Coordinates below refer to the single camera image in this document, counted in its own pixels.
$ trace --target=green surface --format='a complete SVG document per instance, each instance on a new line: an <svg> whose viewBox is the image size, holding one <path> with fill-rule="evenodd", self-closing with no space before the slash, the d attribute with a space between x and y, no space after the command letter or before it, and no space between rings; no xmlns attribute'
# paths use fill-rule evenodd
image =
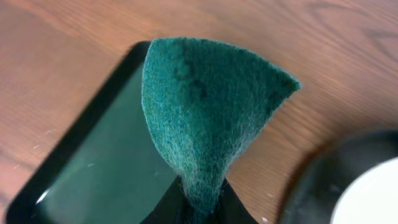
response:
<svg viewBox="0 0 398 224"><path fill-rule="evenodd" d="M139 223L174 180L147 129L141 73L142 66L39 204L51 222Z"/></svg>
<svg viewBox="0 0 398 224"><path fill-rule="evenodd" d="M156 148L182 177L193 223L214 210L229 165L299 88L240 47L187 37L152 41L142 107Z"/></svg>

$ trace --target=tray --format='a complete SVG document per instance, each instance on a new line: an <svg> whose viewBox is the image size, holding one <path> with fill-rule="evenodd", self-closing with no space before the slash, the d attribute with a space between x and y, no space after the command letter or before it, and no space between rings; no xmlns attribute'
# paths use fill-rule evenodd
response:
<svg viewBox="0 0 398 224"><path fill-rule="evenodd" d="M141 108L149 45L132 47L11 203L7 224L139 223L156 206L176 174Z"/></svg>

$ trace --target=wood grain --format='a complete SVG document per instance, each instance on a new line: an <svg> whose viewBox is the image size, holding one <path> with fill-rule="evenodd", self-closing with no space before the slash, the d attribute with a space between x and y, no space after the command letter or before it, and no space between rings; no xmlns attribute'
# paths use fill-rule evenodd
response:
<svg viewBox="0 0 398 224"><path fill-rule="evenodd" d="M251 49L303 83L228 175L275 223L291 175L344 134L398 120L395 0L0 0L0 213L135 42Z"/></svg>

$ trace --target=green tray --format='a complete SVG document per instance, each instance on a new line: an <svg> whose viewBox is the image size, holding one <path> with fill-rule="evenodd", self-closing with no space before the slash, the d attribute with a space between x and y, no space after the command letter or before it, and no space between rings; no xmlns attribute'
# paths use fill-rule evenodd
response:
<svg viewBox="0 0 398 224"><path fill-rule="evenodd" d="M139 42L11 203L7 224L139 223L176 174L141 108Z"/></svg>

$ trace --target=wooden table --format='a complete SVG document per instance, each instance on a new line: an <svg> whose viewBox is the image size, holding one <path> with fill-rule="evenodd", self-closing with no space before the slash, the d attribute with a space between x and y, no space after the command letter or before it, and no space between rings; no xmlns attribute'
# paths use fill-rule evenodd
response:
<svg viewBox="0 0 398 224"><path fill-rule="evenodd" d="M398 119L395 0L0 0L0 213L133 43L194 36L251 49L303 83L228 175L275 223L302 161Z"/></svg>

